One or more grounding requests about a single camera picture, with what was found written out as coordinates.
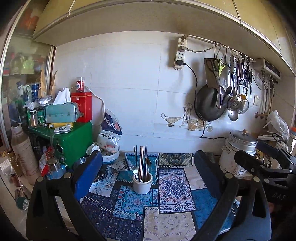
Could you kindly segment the dark metal fork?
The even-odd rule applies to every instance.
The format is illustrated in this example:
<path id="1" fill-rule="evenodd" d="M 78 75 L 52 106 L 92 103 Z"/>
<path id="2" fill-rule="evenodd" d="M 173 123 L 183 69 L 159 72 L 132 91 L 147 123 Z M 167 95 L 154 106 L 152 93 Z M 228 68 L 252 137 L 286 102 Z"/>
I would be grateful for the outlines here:
<path id="1" fill-rule="evenodd" d="M 135 178 L 137 181 L 139 181 L 139 176 L 138 176 L 138 160 L 137 160 L 137 146 L 133 147 L 134 150 L 134 157 L 135 157 L 135 161 L 136 161 L 136 165 L 133 168 L 133 174 L 135 174 Z"/>

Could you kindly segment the white ceramic utensil cup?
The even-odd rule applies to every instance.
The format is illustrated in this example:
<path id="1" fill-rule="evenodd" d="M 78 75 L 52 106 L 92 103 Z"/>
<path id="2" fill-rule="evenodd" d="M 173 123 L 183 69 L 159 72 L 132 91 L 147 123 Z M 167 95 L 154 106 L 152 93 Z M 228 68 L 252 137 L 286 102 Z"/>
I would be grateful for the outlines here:
<path id="1" fill-rule="evenodd" d="M 133 190 L 140 195 L 144 195 L 144 194 L 148 194 L 150 189 L 151 189 L 151 185 L 153 182 L 153 175 L 151 173 L 148 173 L 148 181 L 147 182 L 140 182 L 138 180 L 136 180 L 136 174 L 133 175 L 132 177 L 133 179 Z"/>

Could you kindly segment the white chopstick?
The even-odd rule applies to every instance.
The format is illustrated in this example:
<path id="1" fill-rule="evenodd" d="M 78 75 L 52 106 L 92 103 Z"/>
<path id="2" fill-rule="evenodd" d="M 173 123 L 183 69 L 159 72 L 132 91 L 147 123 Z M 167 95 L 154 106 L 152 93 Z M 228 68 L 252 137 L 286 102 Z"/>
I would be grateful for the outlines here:
<path id="1" fill-rule="evenodd" d="M 140 146 L 139 148 L 139 179 L 142 180 L 143 174 L 143 154 L 144 154 L 144 147 Z"/>

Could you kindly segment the patterned patchwork table mat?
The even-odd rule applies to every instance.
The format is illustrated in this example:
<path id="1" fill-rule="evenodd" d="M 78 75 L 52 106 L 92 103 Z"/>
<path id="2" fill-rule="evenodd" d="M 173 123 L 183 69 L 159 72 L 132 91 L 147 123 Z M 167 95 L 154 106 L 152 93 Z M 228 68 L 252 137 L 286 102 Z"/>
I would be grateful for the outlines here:
<path id="1" fill-rule="evenodd" d="M 82 208 L 108 240 L 191 240 L 217 204 L 202 180 L 192 153 L 151 153 L 152 185 L 135 192 L 132 167 L 139 156 L 126 153 L 100 171 Z"/>

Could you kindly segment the green metal box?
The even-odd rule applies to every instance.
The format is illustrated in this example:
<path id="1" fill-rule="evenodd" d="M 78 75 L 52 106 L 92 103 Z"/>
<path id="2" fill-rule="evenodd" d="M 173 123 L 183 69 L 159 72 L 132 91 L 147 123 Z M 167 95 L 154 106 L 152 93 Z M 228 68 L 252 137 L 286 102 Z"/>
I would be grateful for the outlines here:
<path id="1" fill-rule="evenodd" d="M 54 156 L 69 168 L 86 155 L 87 148 L 93 143 L 90 122 L 76 122 L 68 133 L 55 134 L 53 129 L 44 126 L 29 127 L 29 133 L 41 146 L 51 146 Z"/>

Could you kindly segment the hanging steel ladle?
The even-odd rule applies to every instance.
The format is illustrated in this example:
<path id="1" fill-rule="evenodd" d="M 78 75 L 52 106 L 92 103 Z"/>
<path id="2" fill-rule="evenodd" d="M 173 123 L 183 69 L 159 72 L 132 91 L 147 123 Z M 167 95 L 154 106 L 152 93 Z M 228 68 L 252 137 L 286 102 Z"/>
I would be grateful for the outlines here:
<path id="1" fill-rule="evenodd" d="M 235 87 L 235 74 L 234 74 L 234 56 L 231 54 L 230 57 L 230 99 L 227 102 L 228 117 L 231 121 L 235 122 L 238 120 L 238 109 L 241 104 L 241 98 L 237 95 Z"/>

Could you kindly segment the blue white round container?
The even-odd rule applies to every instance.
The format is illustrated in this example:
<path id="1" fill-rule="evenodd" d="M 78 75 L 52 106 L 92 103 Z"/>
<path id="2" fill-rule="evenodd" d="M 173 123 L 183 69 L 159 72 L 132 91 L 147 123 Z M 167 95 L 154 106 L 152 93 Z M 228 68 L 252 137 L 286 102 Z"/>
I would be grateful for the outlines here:
<path id="1" fill-rule="evenodd" d="M 120 155 L 120 152 L 110 153 L 104 149 L 100 149 L 102 157 L 103 157 L 103 164 L 109 165 L 112 164 Z"/>

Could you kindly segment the beige thermos bottle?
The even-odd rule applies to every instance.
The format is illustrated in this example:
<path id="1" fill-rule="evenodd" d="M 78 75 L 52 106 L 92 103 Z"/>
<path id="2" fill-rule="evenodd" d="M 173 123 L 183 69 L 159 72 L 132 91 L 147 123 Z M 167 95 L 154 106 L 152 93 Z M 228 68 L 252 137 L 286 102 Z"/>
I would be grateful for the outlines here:
<path id="1" fill-rule="evenodd" d="M 18 158 L 18 162 L 26 176 L 32 176 L 39 171 L 36 157 L 29 139 L 21 124 L 11 127 L 11 146 Z"/>

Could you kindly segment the yellow flat box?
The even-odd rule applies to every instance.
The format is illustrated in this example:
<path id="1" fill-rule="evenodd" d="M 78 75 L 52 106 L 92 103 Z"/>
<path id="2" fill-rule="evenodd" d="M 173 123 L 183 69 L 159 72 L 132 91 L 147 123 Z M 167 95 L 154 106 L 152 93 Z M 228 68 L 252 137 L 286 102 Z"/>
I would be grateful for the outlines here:
<path id="1" fill-rule="evenodd" d="M 63 127 L 63 126 L 69 126 L 69 127 L 72 127 L 73 126 L 73 123 L 49 123 L 48 124 L 48 127 L 50 129 L 53 129 L 53 128 L 59 128 L 59 127 Z"/>

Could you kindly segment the black hanging wok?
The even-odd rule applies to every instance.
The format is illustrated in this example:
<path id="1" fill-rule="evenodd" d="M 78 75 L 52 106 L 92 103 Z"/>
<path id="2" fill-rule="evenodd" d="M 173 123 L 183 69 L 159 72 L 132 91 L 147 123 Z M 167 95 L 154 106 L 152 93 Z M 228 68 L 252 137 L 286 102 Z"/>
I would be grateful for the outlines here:
<path id="1" fill-rule="evenodd" d="M 214 87 L 204 85 L 196 94 L 194 109 L 204 121 L 215 121 L 224 114 L 226 107 L 217 108 L 217 93 Z"/>

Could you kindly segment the teal tissue box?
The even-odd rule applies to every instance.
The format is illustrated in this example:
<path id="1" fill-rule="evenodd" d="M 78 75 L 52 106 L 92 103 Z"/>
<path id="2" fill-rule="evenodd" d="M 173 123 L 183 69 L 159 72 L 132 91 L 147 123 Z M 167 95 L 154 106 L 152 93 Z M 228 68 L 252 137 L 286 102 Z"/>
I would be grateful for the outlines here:
<path id="1" fill-rule="evenodd" d="M 44 110 L 46 123 L 73 123 L 80 117 L 78 104 L 67 102 L 65 104 L 52 104 Z"/>

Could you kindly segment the red tin box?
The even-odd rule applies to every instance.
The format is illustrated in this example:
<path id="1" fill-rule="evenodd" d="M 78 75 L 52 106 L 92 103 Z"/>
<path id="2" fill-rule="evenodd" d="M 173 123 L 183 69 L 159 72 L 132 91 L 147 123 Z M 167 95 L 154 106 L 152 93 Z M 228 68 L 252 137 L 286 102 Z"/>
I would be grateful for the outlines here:
<path id="1" fill-rule="evenodd" d="M 91 92 L 73 92 L 71 101 L 78 104 L 80 117 L 77 122 L 87 123 L 92 120 L 92 93 Z"/>

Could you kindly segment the red label spice jar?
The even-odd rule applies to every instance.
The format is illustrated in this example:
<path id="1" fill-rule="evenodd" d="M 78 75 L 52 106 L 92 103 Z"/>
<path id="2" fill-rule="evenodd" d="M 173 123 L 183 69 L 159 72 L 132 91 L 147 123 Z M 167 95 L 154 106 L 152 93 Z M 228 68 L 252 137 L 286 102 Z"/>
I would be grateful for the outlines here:
<path id="1" fill-rule="evenodd" d="M 76 92 L 85 92 L 85 78 L 84 77 L 77 77 L 76 78 Z"/>

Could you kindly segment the white power strip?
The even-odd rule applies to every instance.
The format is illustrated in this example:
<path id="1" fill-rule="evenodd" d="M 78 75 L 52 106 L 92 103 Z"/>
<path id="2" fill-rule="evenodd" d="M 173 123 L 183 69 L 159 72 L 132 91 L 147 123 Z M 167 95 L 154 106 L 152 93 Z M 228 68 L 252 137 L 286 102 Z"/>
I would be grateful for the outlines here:
<path id="1" fill-rule="evenodd" d="M 178 39 L 177 43 L 177 51 L 175 54 L 174 65 L 173 68 L 175 70 L 182 70 L 185 61 L 186 49 L 187 49 L 187 37 L 183 36 Z"/>

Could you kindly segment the white wall water heater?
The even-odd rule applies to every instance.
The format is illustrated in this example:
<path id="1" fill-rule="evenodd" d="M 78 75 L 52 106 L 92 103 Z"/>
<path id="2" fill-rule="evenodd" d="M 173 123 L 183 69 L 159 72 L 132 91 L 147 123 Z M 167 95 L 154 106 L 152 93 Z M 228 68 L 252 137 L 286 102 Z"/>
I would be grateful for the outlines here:
<path id="1" fill-rule="evenodd" d="M 253 69 L 258 71 L 265 71 L 268 74 L 272 75 L 274 78 L 281 80 L 281 72 L 265 58 L 255 59 L 252 64 Z"/>

